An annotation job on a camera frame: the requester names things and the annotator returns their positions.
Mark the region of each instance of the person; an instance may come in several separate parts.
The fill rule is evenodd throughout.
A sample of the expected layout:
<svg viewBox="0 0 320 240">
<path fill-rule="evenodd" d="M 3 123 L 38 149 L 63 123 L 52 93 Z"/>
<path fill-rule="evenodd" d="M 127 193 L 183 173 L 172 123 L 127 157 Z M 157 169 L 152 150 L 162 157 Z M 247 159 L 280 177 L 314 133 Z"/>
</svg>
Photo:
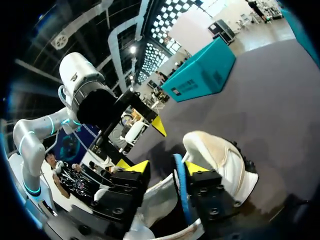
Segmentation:
<svg viewBox="0 0 320 240">
<path fill-rule="evenodd" d="M 162 80 L 164 83 L 168 80 L 168 77 L 164 75 L 162 72 L 155 71 L 155 73 L 159 76 L 160 80 Z"/>
<path fill-rule="evenodd" d="M 65 198 L 72 194 L 87 205 L 91 203 L 100 185 L 84 176 L 79 164 L 70 167 L 67 162 L 57 160 L 52 150 L 46 153 L 45 161 L 51 167 L 54 184 Z"/>
<path fill-rule="evenodd" d="M 90 167 L 94 172 L 96 172 L 98 165 L 96 165 L 93 161 L 90 161 L 90 162 L 89 162 L 89 167 Z"/>
<path fill-rule="evenodd" d="M 58 188 L 58 190 L 60 191 L 60 193 L 67 199 L 70 198 L 70 191 L 67 188 L 67 186 L 65 186 L 60 178 L 58 177 L 58 175 L 60 175 L 62 173 L 62 168 L 65 166 L 65 164 L 62 161 L 57 161 L 56 160 L 56 156 L 55 153 L 52 150 L 49 150 L 46 155 L 45 155 L 45 161 L 50 165 L 51 170 L 53 172 L 52 174 L 52 178 L 53 178 L 53 182 L 56 185 L 56 187 Z"/>
<path fill-rule="evenodd" d="M 252 8 L 252 10 L 255 11 L 255 13 L 258 14 L 260 18 L 262 18 L 262 20 L 266 24 L 268 20 L 266 16 L 262 13 L 262 11 L 258 8 L 257 1 L 249 1 L 249 0 L 245 0 L 245 1 L 248 3 L 250 8 Z"/>
</svg>

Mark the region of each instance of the teal crate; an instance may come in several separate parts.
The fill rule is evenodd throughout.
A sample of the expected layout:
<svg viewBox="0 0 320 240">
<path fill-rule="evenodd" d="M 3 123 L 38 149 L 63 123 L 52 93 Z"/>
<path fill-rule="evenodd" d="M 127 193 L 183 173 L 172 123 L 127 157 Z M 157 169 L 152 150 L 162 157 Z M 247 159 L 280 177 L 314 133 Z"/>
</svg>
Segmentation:
<svg viewBox="0 0 320 240">
<path fill-rule="evenodd" d="M 313 43 L 311 42 L 310 38 L 308 37 L 308 34 L 304 29 L 304 26 L 297 19 L 297 17 L 293 15 L 290 11 L 283 9 L 282 14 L 286 21 L 289 23 L 298 43 L 300 43 L 301 46 L 309 53 L 314 62 L 320 68 L 320 59 L 313 46 Z"/>
<path fill-rule="evenodd" d="M 190 57 L 162 85 L 175 101 L 181 102 L 222 91 L 236 57 L 218 37 Z"/>
</svg>

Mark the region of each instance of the white robotic arm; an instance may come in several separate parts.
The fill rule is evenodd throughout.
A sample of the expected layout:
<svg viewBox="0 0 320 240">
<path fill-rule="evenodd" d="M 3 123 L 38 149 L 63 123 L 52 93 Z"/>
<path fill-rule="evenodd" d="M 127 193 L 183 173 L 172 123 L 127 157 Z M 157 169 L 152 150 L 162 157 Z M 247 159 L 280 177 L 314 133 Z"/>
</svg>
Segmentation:
<svg viewBox="0 0 320 240">
<path fill-rule="evenodd" d="M 91 106 L 96 104 L 95 101 L 108 103 L 109 99 L 116 99 L 112 91 L 103 85 L 105 81 L 103 75 L 77 52 L 63 58 L 59 72 L 63 85 L 59 88 L 58 95 L 66 107 L 37 119 L 21 119 L 13 129 L 14 144 L 23 158 L 23 184 L 25 189 L 34 196 L 38 196 L 41 192 L 40 172 L 46 154 L 42 144 L 43 139 L 54 134 L 61 127 L 66 134 L 71 134 L 73 129 L 81 125 L 78 115 L 83 120 L 82 123 L 92 120 L 95 124 L 100 121 L 99 113 L 90 114 Z"/>
<path fill-rule="evenodd" d="M 23 158 L 23 184 L 32 195 L 38 195 L 41 191 L 40 172 L 46 154 L 42 141 L 61 127 L 66 134 L 79 127 L 77 117 L 66 107 L 37 119 L 21 119 L 14 126 L 13 141 Z"/>
</svg>

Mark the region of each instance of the white wall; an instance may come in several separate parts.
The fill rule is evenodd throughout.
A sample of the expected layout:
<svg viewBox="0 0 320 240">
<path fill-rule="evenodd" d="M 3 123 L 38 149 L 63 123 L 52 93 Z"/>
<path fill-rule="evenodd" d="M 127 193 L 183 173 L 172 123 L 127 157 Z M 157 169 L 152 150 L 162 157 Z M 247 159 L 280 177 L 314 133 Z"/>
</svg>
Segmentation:
<svg viewBox="0 0 320 240">
<path fill-rule="evenodd" d="M 162 64 L 157 71 L 162 72 L 165 75 L 168 75 L 171 73 L 172 69 L 176 69 L 175 63 L 179 63 L 180 61 L 183 61 L 187 57 L 187 54 L 184 52 L 183 48 L 180 48 L 179 51 L 171 56 L 164 64 Z M 149 87 L 147 84 L 148 82 L 152 80 L 157 85 L 160 84 L 160 80 L 158 79 L 158 75 L 154 72 L 152 73 L 142 84 L 141 86 L 138 86 L 138 88 L 135 89 L 136 92 L 140 92 L 140 98 L 151 98 L 151 92 L 153 91 L 151 87 Z"/>
<path fill-rule="evenodd" d="M 213 35 L 208 30 L 212 23 L 206 13 L 190 10 L 181 14 L 168 35 L 194 55 L 213 41 Z"/>
<path fill-rule="evenodd" d="M 71 210 L 71 205 L 76 205 L 77 207 L 83 209 L 84 211 L 87 211 L 88 213 L 92 213 L 91 209 L 87 205 L 85 205 L 82 201 L 77 199 L 75 196 L 71 195 L 70 198 L 68 199 L 60 193 L 60 191 L 58 190 L 52 178 L 53 172 L 50 168 L 50 165 L 46 161 L 43 161 L 41 170 L 51 189 L 52 198 L 57 204 L 59 204 L 66 211 Z"/>
<path fill-rule="evenodd" d="M 227 6 L 213 17 L 213 21 L 222 19 L 232 31 L 237 32 L 239 25 L 236 22 L 242 19 L 242 14 L 248 16 L 252 11 L 245 0 L 228 0 Z"/>
</svg>

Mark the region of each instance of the cable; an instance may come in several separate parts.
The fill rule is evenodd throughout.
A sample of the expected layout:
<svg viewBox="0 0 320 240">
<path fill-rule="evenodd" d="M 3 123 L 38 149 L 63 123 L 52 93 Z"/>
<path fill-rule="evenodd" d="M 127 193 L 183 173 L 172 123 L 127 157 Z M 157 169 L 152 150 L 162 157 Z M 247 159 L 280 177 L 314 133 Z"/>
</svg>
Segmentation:
<svg viewBox="0 0 320 240">
<path fill-rule="evenodd" d="M 180 185 L 180 198 L 181 198 L 181 205 L 184 212 L 185 221 L 188 225 L 192 224 L 191 214 L 189 210 L 188 204 L 188 194 L 187 194 L 187 181 L 186 181 L 186 171 L 185 166 L 182 163 L 182 156 L 180 154 L 173 154 L 175 164 L 176 164 L 176 171 L 179 178 L 179 185 Z"/>
<path fill-rule="evenodd" d="M 51 149 L 53 149 L 54 146 L 57 144 L 59 131 L 60 131 L 60 128 L 56 131 L 54 143 L 53 143 L 50 147 L 48 147 L 47 150 L 45 150 L 45 153 L 46 153 L 46 154 L 47 154 Z"/>
<path fill-rule="evenodd" d="M 59 96 L 61 102 L 62 102 L 68 109 L 72 110 L 70 104 L 67 103 L 67 101 L 65 100 L 64 96 L 62 96 L 61 90 L 63 90 L 64 95 L 67 95 L 66 87 L 65 87 L 64 85 L 61 85 L 61 86 L 58 88 L 58 96 Z"/>
</svg>

